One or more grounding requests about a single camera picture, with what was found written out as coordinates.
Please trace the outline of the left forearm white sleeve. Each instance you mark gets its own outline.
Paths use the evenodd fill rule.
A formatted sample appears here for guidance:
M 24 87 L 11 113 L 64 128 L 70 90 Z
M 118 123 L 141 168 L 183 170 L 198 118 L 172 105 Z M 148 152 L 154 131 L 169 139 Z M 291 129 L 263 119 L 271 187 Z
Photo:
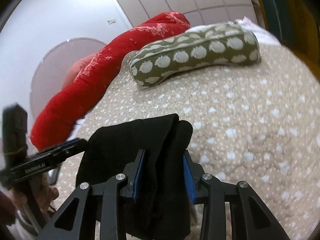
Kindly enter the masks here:
M 1 192 L 1 239 L 36 239 L 33 225 L 20 211 L 27 203 L 26 196 L 16 190 L 11 193 Z

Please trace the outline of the left hand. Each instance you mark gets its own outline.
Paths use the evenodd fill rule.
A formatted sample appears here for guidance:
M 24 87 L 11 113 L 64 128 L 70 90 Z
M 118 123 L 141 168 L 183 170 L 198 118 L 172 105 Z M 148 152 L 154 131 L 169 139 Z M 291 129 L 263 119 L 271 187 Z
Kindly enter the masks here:
M 30 182 L 33 195 L 43 214 L 47 213 L 51 202 L 59 197 L 58 189 L 49 186 L 47 177 L 47 174 L 43 173 L 41 177 L 34 178 Z M 16 209 L 20 211 L 23 218 L 29 220 L 24 209 L 24 206 L 27 205 L 28 198 L 15 188 L 9 190 L 8 197 Z

